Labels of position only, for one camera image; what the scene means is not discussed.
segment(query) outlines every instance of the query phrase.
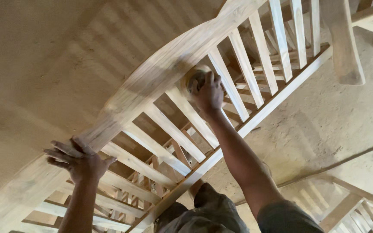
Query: person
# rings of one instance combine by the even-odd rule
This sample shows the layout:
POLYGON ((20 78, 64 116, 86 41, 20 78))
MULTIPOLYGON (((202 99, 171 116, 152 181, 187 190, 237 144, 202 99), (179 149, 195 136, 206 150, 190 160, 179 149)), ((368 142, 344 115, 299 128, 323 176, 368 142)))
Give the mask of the person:
MULTIPOLYGON (((261 232, 322 233, 322 229, 303 210, 283 198, 268 169, 224 117, 221 111, 223 95, 220 77, 214 77, 213 72, 205 75, 204 84, 196 80, 193 82, 193 100, 213 129, 225 163, 242 189, 261 232)), ((55 149, 44 151, 49 155, 48 162, 67 169, 75 183, 58 232, 89 233, 99 179, 116 158, 101 160, 78 137, 74 136, 72 140, 75 148, 53 141, 55 149)), ((189 192, 194 197, 195 208, 188 210, 175 202, 155 221, 154 232, 249 232, 234 203, 217 193, 210 184, 198 180, 189 192)))

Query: finger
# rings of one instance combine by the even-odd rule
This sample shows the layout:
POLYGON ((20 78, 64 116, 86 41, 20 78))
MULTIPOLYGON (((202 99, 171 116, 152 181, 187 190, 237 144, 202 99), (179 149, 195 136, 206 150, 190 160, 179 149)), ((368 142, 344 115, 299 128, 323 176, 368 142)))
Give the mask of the finger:
POLYGON ((79 137, 77 137, 76 135, 73 135, 73 137, 71 137, 71 139, 78 145, 80 146, 81 150, 87 154, 87 155, 90 155, 90 156, 93 156, 96 154, 96 152, 94 152, 92 150, 92 148, 87 145, 83 140, 81 140, 79 137))
POLYGON ((216 84, 217 86, 219 86, 221 83, 221 76, 220 75, 216 75, 215 78, 214 78, 214 84, 216 84))
POLYGON ((70 170, 70 164, 65 163, 65 162, 59 162, 59 161, 55 160, 55 158, 53 158, 53 157, 48 157, 47 158, 47 163, 49 163, 53 166, 59 167, 59 168, 64 168, 66 170, 70 170))
POLYGON ((57 152, 57 151, 53 151, 53 150, 49 150, 49 149, 45 149, 44 150, 44 154, 48 155, 48 156, 51 156, 51 157, 54 157, 54 158, 57 158, 57 159, 61 159, 63 160, 64 162, 72 162, 73 161, 73 158, 69 155, 66 155, 65 153, 63 152, 57 152))
POLYGON ((116 157, 109 157, 107 159, 104 160, 104 162, 107 164, 107 166, 109 167, 112 163, 116 162, 117 161, 117 158, 116 157))
POLYGON ((205 74, 205 84, 212 84, 214 82, 214 72, 210 71, 205 74))
POLYGON ((51 144, 52 144, 55 148, 59 149, 60 151, 63 151, 64 153, 66 153, 66 154, 68 154, 68 155, 70 155, 70 156, 72 156, 72 157, 80 158, 80 157, 83 156, 80 152, 78 152, 78 151, 77 151, 76 149, 74 149, 73 147, 71 147, 71 146, 67 146, 67 145, 65 145, 64 143, 61 143, 61 142, 59 142, 59 141, 51 141, 51 144))
POLYGON ((192 95, 198 95, 198 80, 192 82, 192 95))

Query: dusty floor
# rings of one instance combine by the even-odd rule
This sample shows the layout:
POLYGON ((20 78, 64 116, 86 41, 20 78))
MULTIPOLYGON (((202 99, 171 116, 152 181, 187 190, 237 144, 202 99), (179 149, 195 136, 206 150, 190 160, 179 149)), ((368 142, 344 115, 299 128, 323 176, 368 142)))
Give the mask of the dusty floor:
MULTIPOLYGON (((195 12, 192 23, 165 21, 176 15, 162 16, 156 5, 139 17, 136 7, 92 0, 0 3, 0 188, 50 140, 87 128, 125 77, 176 36, 174 29, 202 20, 195 12)), ((276 183, 373 146, 373 34, 354 32, 364 86, 339 86, 327 61, 245 138, 276 183)), ((332 175, 373 193, 373 153, 332 175)), ((243 199, 223 160, 203 179, 233 201, 243 199)), ((246 206, 240 208, 254 226, 246 206)))

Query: hand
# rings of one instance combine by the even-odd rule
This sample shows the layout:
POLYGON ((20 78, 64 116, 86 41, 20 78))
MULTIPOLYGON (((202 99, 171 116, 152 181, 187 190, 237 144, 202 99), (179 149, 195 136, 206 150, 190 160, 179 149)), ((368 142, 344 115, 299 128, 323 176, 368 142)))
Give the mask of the hand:
POLYGON ((224 91, 221 88, 221 77, 214 77, 212 71, 205 76, 205 84, 198 90, 198 81, 192 86, 192 98, 197 107, 206 115, 221 109, 224 100, 224 91))
POLYGON ((99 182, 109 166, 115 162, 116 157, 102 160, 90 146, 73 136, 73 147, 58 141, 51 141, 55 147, 53 150, 46 149, 47 162, 51 165, 61 167, 70 172, 71 180, 75 183, 99 182))

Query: wooden frame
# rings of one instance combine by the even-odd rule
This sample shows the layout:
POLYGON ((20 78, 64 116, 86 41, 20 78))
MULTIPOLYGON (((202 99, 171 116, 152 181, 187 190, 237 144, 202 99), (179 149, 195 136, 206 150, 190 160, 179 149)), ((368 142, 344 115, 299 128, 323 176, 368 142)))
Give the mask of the wooden frame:
POLYGON ((368 232, 365 226, 373 232, 373 194, 336 177, 332 181, 349 194, 319 223, 324 232, 332 232, 341 224, 352 232, 368 232))
MULTIPOLYGON (((94 151, 116 156, 119 161, 136 171, 128 179, 111 171, 107 171, 101 178, 102 187, 99 186, 99 189, 102 191, 96 196, 96 204, 111 209, 114 214, 94 215, 94 225, 126 232, 142 232, 222 158, 222 151, 210 128, 174 87, 204 56, 210 57, 217 73, 222 76, 223 86, 228 94, 226 98, 234 108, 231 111, 235 111, 231 113, 238 116, 234 126, 241 137, 245 137, 331 57, 332 47, 329 44, 319 47, 320 29, 317 15, 312 15, 311 18, 314 22, 311 24, 313 49, 305 47, 304 31, 301 29, 303 21, 298 19, 295 21, 297 50, 289 53, 279 0, 269 2, 275 37, 272 39, 277 42, 279 54, 268 56, 266 38, 262 35, 262 20, 258 14, 258 8, 266 1, 228 0, 215 19, 198 25, 169 42, 133 72, 106 103, 93 127, 80 134, 80 138, 94 151), (254 72, 255 68, 250 65, 246 48, 237 30, 246 19, 250 19, 251 29, 256 36, 262 74, 254 72), (240 83, 244 83, 243 86, 246 87, 237 89, 217 48, 227 37, 243 73, 244 79, 240 80, 240 83), (291 59, 297 59, 298 64, 292 64, 291 59), (281 79, 274 74, 272 61, 280 62, 283 74, 281 79), (185 134, 187 128, 177 128, 154 104, 164 93, 189 119, 189 126, 209 143, 212 148, 210 151, 202 153, 191 137, 185 134), (148 115, 172 139, 161 145, 137 127, 133 120, 141 113, 148 115), (143 162, 111 142, 120 132, 124 132, 153 153, 152 158, 143 162), (174 148, 176 156, 166 148, 169 145, 174 148), (196 166, 190 167, 186 155, 180 150, 181 147, 195 158, 198 162, 196 166), (161 173, 158 158, 184 178, 176 183, 172 176, 161 173)), ((300 0, 292 0, 294 17, 300 17, 301 6, 300 0)), ((317 1, 312 0, 309 9, 317 13, 318 8, 317 1)), ((72 192, 73 185, 66 182, 69 178, 68 172, 48 165, 45 158, 39 156, 0 190, 0 233, 11 230, 57 231, 55 226, 24 220, 34 210, 56 216, 63 215, 65 205, 46 199, 56 190, 65 194, 72 192)))

